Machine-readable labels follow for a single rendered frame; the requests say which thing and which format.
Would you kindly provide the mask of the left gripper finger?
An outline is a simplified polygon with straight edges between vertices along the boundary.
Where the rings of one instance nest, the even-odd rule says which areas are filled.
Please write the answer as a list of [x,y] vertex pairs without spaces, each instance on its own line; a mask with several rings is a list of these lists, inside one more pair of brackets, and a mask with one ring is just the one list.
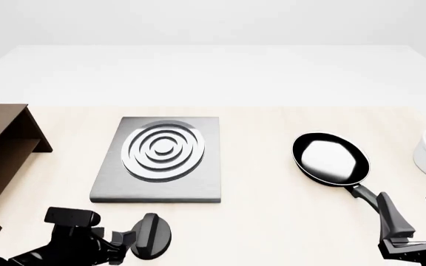
[[122,264],[126,257],[126,252],[129,250],[129,247],[126,245],[120,245],[117,247],[117,250],[113,252],[110,256],[111,264]]
[[112,232],[111,243],[113,245],[132,246],[135,243],[135,232]]

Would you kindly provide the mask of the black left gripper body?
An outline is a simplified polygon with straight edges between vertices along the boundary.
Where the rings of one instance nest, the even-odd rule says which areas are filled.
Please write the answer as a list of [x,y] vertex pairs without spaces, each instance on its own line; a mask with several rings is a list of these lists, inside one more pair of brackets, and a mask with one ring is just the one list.
[[85,228],[83,232],[87,235],[86,251],[84,251],[83,265],[111,264],[110,256],[120,245],[113,245],[111,241],[104,239],[104,228]]

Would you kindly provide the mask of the black frying pan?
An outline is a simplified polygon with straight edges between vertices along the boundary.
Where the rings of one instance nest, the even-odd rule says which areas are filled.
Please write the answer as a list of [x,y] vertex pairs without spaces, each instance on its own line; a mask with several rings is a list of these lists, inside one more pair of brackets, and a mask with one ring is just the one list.
[[306,132],[293,142],[291,154],[297,167],[309,179],[332,188],[344,188],[378,211],[374,192],[362,185],[371,164],[360,147],[330,132]]

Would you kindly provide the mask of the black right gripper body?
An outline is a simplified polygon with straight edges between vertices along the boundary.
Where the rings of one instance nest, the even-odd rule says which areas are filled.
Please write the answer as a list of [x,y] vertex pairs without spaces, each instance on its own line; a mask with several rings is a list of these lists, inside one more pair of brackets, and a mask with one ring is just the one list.
[[384,239],[378,244],[383,259],[406,261],[426,266],[426,242],[393,243]]

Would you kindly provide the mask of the flat grey stove plate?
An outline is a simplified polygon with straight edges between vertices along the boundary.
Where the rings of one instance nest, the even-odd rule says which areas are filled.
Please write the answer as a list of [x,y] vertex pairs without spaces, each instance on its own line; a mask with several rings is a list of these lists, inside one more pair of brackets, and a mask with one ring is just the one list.
[[94,203],[219,203],[218,117],[122,117]]

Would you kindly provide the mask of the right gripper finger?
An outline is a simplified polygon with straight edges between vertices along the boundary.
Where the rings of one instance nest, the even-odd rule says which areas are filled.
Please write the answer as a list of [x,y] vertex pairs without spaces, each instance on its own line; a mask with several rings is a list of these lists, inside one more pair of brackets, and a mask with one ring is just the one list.
[[406,221],[397,210],[386,192],[381,192],[377,198],[380,221],[379,240],[389,240],[392,243],[409,243],[416,230]]

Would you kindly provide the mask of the round black stove knob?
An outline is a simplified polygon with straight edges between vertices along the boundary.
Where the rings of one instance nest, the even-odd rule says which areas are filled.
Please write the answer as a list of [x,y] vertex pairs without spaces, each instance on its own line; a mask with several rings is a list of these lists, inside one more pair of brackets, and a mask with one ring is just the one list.
[[136,241],[130,250],[142,260],[153,260],[162,256],[172,241],[172,230],[169,223],[158,214],[145,214],[132,230],[136,232]]

